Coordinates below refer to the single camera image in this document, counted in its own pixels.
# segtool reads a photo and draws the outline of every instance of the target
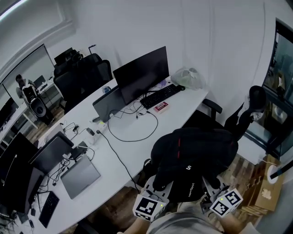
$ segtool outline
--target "silver laptop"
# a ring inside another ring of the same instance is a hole
[[[89,158],[84,155],[61,176],[61,180],[69,197],[74,199],[100,176]]]

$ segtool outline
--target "keyboard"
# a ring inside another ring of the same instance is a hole
[[[45,228],[47,228],[58,202],[59,198],[51,191],[38,218]]]
[[[173,84],[143,98],[140,100],[141,104],[148,110],[158,103],[166,100],[174,94],[180,92],[181,89]]]
[[[40,91],[42,91],[44,88],[46,88],[48,84],[45,84],[44,86],[41,87]]]

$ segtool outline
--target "white desk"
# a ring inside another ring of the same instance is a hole
[[[39,89],[44,86],[45,84],[48,84],[42,91],[40,91],[40,93],[45,92],[46,90],[50,89],[54,83],[53,81],[47,81],[45,83],[43,83]],[[10,120],[7,122],[6,125],[3,126],[3,130],[0,132],[0,142],[4,142],[6,145],[8,145],[7,142],[5,142],[3,139],[4,137],[8,134],[9,130],[12,128],[12,126],[17,122],[17,120],[20,118],[21,115],[23,115],[36,129],[38,129],[38,127],[26,116],[26,114],[24,114],[24,112],[28,109],[27,105],[25,102],[23,102],[15,111],[15,113],[12,115],[12,117],[10,118]]]
[[[116,80],[108,82],[107,85],[111,88],[115,87],[117,85]],[[78,132],[87,127],[91,128],[89,121],[98,116],[92,103],[102,95],[102,89],[99,89],[79,103],[40,138],[40,143],[59,123],[67,122],[67,124],[70,124],[74,122],[79,125]],[[153,109],[150,109],[149,111],[157,117],[159,123],[153,135],[143,141],[125,143],[115,139],[108,129],[104,132],[104,135],[108,138],[110,144],[132,176],[137,175],[142,170],[144,161],[150,158],[155,142],[161,136],[181,128],[206,95],[207,91],[205,90],[194,91],[186,89],[166,100],[170,107],[165,112],[157,114]],[[139,116],[138,119],[136,119],[135,114],[124,114],[121,119],[115,117],[110,119],[110,129],[122,139],[140,139],[148,136],[154,130],[156,123],[156,119],[150,114]],[[66,132],[66,135],[70,139],[74,136],[74,133],[71,136]],[[84,131],[77,135],[72,142],[78,145],[87,136],[88,133]],[[95,157],[92,163],[101,174],[101,177],[74,200],[69,198],[61,180],[58,181],[55,187],[52,186],[52,181],[50,181],[49,190],[54,191],[60,201],[47,229],[38,221],[38,207],[36,208],[37,213],[35,217],[29,215],[35,226],[34,233],[57,234],[66,230],[104,204],[130,180],[125,168],[102,136],[98,140],[97,145],[95,145],[94,150]],[[91,150],[88,151],[88,156],[92,156]],[[40,196],[42,201],[41,207],[46,201],[47,196],[47,194]]]

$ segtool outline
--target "ceiling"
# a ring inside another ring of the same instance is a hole
[[[0,0],[0,15],[19,0]]]

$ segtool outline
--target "window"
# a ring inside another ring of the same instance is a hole
[[[246,136],[281,157],[293,146],[293,32],[279,22],[263,88],[268,99],[264,115],[250,125]]]

